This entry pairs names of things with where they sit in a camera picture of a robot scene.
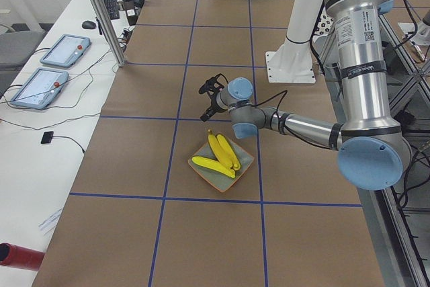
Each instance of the yellow banana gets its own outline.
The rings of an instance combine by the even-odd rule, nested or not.
[[[219,161],[214,161],[213,159],[202,157],[202,156],[193,156],[191,158],[193,163],[196,165],[211,169],[213,171],[217,171],[219,173],[224,174],[225,176],[229,176],[231,178],[236,177],[236,173],[232,169],[227,169],[221,165]]]
[[[228,142],[227,138],[223,134],[217,134],[216,139],[218,139],[222,150],[227,153],[227,155],[233,162],[233,169],[235,171],[238,171],[241,168],[241,164],[239,163],[239,160],[237,159],[237,156],[234,153],[233,148],[230,146],[230,143]]]
[[[227,169],[233,167],[233,162],[228,156],[228,154],[221,148],[220,143],[216,139],[215,135],[212,133],[212,130],[208,130],[208,142],[209,146],[212,149],[217,160]]]

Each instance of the red cylinder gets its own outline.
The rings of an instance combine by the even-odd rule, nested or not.
[[[39,270],[45,253],[11,245],[0,244],[0,265],[8,265],[13,268]]]

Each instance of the light blue tablet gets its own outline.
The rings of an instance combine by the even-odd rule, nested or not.
[[[68,78],[67,71],[40,67],[23,84],[10,103],[42,110],[58,95]]]
[[[40,62],[55,67],[71,67],[91,45],[88,37],[68,35],[61,36]]]

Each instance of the computer mouse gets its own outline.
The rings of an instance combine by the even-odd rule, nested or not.
[[[93,30],[97,27],[97,25],[95,24],[95,22],[92,22],[91,20],[85,20],[82,23],[82,28],[84,30]]]

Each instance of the keyboard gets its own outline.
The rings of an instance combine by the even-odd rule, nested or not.
[[[116,0],[103,0],[105,3],[107,12],[109,13],[109,18],[111,20],[120,18],[120,9],[118,7],[118,2]]]

